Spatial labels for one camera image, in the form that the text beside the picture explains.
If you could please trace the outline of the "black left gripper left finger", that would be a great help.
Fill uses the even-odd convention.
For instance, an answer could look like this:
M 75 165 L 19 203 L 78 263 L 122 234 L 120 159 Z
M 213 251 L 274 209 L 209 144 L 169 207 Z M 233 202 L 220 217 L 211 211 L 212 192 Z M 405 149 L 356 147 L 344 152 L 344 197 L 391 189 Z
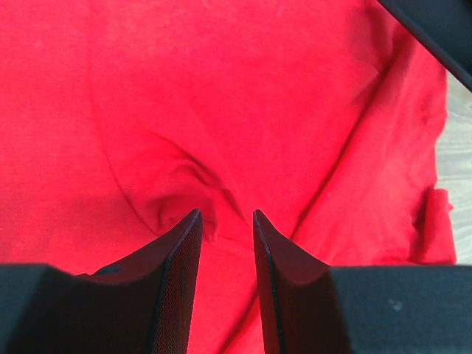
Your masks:
M 170 231 L 94 274 L 1 266 L 3 353 L 185 353 L 203 220 Z

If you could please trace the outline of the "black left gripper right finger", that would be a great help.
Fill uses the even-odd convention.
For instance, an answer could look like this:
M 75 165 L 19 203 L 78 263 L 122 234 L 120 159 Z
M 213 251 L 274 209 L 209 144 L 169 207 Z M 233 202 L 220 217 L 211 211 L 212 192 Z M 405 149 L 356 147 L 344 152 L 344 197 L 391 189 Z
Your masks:
M 469 353 L 471 268 L 332 267 L 253 214 L 266 353 Z

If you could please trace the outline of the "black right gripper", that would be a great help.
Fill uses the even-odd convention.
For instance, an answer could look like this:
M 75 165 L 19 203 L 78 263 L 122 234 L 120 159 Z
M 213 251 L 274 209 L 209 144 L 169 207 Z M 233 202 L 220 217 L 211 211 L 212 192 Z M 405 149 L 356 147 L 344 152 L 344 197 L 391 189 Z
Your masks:
M 382 0 L 397 19 L 456 79 L 471 89 L 471 2 Z

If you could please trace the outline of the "red t shirt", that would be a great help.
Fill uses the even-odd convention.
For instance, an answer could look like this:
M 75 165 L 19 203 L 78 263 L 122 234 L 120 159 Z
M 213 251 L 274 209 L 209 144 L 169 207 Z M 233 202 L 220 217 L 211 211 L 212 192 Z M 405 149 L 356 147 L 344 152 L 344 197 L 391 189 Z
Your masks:
M 252 214 L 333 266 L 452 265 L 445 69 L 376 1 L 3 1 L 1 260 L 204 219 L 189 351 L 261 353 Z

